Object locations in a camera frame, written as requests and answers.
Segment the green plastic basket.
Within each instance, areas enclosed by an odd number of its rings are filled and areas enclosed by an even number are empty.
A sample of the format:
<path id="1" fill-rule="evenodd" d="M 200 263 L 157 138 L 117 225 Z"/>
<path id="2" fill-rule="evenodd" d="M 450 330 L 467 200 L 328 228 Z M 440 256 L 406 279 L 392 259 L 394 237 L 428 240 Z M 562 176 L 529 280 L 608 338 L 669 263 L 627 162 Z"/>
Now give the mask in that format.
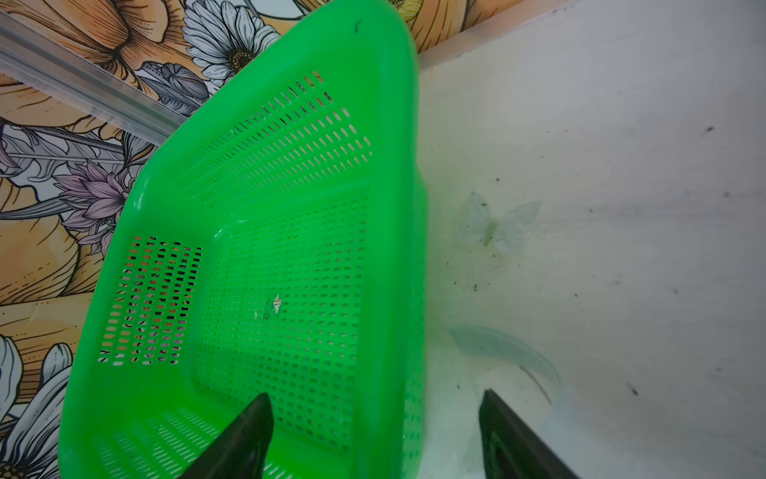
<path id="1" fill-rule="evenodd" d="M 418 74 L 390 3 L 332 1 L 149 159 L 75 355 L 64 477 L 178 477 L 261 393 L 267 477 L 417 475 Z"/>

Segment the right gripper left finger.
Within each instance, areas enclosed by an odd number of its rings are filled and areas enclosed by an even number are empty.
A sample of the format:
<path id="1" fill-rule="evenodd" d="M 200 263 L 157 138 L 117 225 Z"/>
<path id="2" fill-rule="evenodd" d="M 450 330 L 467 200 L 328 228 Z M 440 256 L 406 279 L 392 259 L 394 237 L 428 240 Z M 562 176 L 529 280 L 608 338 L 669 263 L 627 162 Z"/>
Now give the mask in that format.
<path id="1" fill-rule="evenodd" d="M 261 393 L 179 476 L 179 479 L 263 478 L 273 431 L 271 401 L 267 393 Z"/>

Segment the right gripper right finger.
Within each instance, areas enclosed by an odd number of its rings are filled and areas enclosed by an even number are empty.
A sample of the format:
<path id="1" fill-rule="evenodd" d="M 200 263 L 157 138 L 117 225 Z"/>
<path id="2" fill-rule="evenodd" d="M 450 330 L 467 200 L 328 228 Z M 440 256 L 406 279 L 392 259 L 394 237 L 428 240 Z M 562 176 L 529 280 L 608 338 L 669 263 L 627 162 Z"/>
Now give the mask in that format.
<path id="1" fill-rule="evenodd" d="M 578 479 L 492 389 L 484 392 L 479 424 L 487 479 Z"/>

